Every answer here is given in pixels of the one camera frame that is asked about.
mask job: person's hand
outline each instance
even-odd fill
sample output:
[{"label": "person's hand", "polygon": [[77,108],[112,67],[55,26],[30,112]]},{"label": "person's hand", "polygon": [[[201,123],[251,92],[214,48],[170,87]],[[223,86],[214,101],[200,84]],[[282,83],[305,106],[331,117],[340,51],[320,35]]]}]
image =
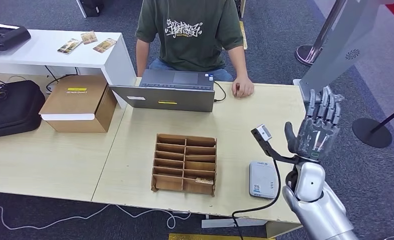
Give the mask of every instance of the person's hand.
[{"label": "person's hand", "polygon": [[238,76],[232,84],[232,93],[236,98],[244,98],[252,95],[254,84],[247,76]]}]

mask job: touchpad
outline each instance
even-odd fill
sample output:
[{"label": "touchpad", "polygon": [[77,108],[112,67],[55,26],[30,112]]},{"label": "touchpad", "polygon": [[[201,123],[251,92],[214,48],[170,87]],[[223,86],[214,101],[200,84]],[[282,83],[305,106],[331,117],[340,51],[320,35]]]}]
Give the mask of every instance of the touchpad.
[{"label": "touchpad", "polygon": [[176,72],[173,77],[174,84],[197,84],[198,73],[194,72]]}]

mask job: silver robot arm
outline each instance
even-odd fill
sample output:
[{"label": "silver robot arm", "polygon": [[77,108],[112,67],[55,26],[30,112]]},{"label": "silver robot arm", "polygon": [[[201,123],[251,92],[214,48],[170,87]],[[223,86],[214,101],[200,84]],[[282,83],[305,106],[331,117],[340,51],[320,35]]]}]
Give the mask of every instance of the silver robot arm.
[{"label": "silver robot arm", "polygon": [[325,158],[338,135],[340,105],[327,88],[316,114],[315,91],[310,91],[310,105],[297,136],[290,122],[285,124],[288,149],[294,157],[283,157],[263,139],[267,133],[261,125],[251,132],[268,156],[276,161],[294,164],[286,177],[282,194],[313,240],[357,240],[346,210],[325,182],[325,170],[319,161]]}]

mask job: black bag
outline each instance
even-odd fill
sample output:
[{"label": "black bag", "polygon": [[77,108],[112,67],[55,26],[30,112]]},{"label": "black bag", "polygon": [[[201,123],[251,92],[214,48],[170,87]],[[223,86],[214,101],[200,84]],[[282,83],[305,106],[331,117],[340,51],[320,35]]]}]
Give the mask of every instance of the black bag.
[{"label": "black bag", "polygon": [[33,81],[7,83],[7,99],[0,101],[0,137],[25,133],[41,125],[39,111],[45,96]]}]

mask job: wooden compartment box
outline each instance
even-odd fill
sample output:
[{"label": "wooden compartment box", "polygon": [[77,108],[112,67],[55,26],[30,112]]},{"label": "wooden compartment box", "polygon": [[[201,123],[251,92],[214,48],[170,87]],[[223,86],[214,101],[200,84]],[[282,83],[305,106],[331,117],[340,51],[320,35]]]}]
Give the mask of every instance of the wooden compartment box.
[{"label": "wooden compartment box", "polygon": [[216,148],[213,137],[157,134],[151,190],[214,196]]}]

